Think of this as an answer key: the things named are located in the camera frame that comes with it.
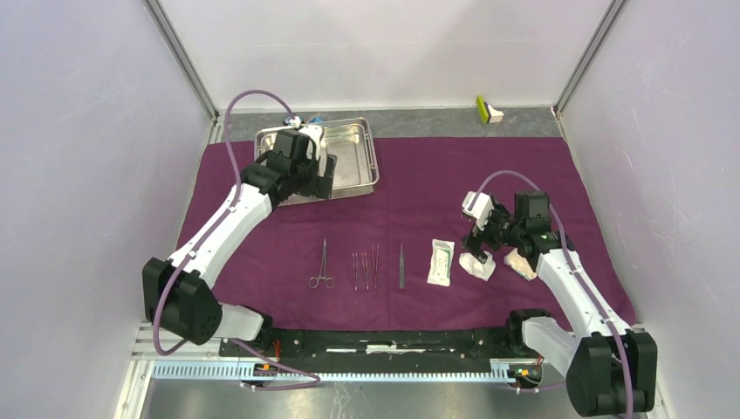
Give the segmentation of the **white gauze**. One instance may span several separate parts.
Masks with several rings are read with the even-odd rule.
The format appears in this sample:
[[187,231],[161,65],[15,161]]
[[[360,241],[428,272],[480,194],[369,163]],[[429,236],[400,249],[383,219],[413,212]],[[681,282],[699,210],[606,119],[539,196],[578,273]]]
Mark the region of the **white gauze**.
[[473,254],[465,252],[458,258],[459,265],[472,277],[488,281],[494,273],[497,264],[490,252],[485,251],[485,261],[481,262]]

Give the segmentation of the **white sterile packet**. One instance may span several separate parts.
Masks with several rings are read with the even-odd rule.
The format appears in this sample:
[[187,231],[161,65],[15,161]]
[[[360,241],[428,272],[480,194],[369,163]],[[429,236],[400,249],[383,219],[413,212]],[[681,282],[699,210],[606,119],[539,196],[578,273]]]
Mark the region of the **white sterile packet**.
[[455,244],[453,242],[440,239],[432,240],[432,254],[427,276],[428,284],[450,286],[454,254]]

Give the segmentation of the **beige gauze roll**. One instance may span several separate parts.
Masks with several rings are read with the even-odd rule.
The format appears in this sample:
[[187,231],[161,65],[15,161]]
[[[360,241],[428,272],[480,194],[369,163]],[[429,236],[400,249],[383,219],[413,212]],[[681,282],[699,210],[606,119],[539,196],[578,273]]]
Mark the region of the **beige gauze roll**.
[[512,250],[504,257],[504,263],[517,275],[527,281],[537,278],[537,273],[531,268],[526,258],[522,257],[517,250]]

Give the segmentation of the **metal instrument tray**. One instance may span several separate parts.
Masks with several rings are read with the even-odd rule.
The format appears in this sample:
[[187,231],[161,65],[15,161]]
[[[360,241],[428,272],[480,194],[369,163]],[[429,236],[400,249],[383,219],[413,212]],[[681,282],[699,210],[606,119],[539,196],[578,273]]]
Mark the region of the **metal instrument tray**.
[[[356,117],[343,120],[324,120],[306,125],[322,127],[319,148],[319,174],[329,161],[328,155],[336,157],[334,164],[332,193],[329,199],[364,196],[374,192],[380,179],[374,140],[367,120]],[[258,131],[254,142],[255,159],[274,148],[277,133],[290,126],[268,127]],[[299,205],[322,201],[315,196],[294,194],[280,205]]]

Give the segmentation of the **steel scalpel handle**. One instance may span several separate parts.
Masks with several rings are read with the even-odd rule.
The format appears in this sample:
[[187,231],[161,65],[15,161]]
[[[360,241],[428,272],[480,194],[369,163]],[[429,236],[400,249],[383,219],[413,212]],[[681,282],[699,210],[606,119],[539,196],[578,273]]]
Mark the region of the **steel scalpel handle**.
[[400,244],[399,252],[399,289],[405,288],[405,255],[403,244]]
[[380,261],[380,244],[375,244],[371,249],[373,267],[373,288],[378,288],[378,266]]

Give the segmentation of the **purple cloth wrap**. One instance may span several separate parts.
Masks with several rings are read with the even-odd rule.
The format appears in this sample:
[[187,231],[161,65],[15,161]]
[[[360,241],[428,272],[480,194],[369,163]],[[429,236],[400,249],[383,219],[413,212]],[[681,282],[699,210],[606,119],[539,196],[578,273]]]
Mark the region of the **purple cloth wrap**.
[[[461,330],[501,326],[510,312],[539,308],[561,325],[557,300],[539,281],[498,264],[488,281],[460,265],[449,287],[427,283],[432,240],[459,243],[471,224],[461,213],[479,187],[511,207],[531,183],[545,191],[580,260],[603,297],[626,322],[635,310],[607,252],[586,188],[559,138],[403,138],[375,144],[380,179],[367,196],[281,206],[235,251],[216,282],[216,298],[248,306],[281,328],[381,331]],[[310,289],[319,273],[323,240],[333,289]],[[378,288],[371,249],[380,244]],[[399,289],[399,252],[405,288]],[[361,252],[370,264],[369,290]],[[353,289],[352,252],[358,257]]]

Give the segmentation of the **steel forceps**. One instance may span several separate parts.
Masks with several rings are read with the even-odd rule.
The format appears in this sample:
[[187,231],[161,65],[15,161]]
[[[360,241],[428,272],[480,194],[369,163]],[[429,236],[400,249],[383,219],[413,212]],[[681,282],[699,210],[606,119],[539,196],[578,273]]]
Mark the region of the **steel forceps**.
[[319,267],[319,273],[310,277],[308,280],[308,286],[310,289],[316,289],[320,285],[323,285],[326,289],[333,289],[336,285],[336,281],[327,272],[327,240],[324,239],[322,243],[321,252],[321,263]]
[[360,256],[361,256],[361,267],[362,267],[363,278],[365,281],[365,287],[366,287],[366,290],[368,291],[369,290],[369,279],[370,279],[370,264],[369,264],[368,256],[364,251],[360,253]]

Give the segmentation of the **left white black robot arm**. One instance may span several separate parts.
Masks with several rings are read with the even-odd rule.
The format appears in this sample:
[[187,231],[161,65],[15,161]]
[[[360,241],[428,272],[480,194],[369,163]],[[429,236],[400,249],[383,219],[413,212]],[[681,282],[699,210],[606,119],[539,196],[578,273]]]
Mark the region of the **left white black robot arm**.
[[274,333],[263,325],[264,315],[219,302],[213,288],[243,240],[290,196],[330,198],[337,158],[323,137],[314,124],[278,129],[272,147],[237,172],[225,201],[196,234],[168,258],[146,262],[145,315],[156,330],[196,345],[237,339],[257,356],[272,349]]

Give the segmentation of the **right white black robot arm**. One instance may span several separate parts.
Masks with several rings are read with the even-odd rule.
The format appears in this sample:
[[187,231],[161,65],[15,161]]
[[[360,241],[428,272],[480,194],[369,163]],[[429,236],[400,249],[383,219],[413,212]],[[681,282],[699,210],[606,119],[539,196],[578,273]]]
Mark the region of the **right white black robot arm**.
[[571,405],[583,417],[647,413],[654,408],[658,347],[606,302],[580,261],[549,196],[541,190],[515,195],[508,211],[495,198],[470,191],[462,213],[472,220],[462,246],[486,263],[484,246],[512,248],[545,283],[567,317],[566,331],[536,310],[513,313],[504,332],[516,356],[532,350],[564,377]]

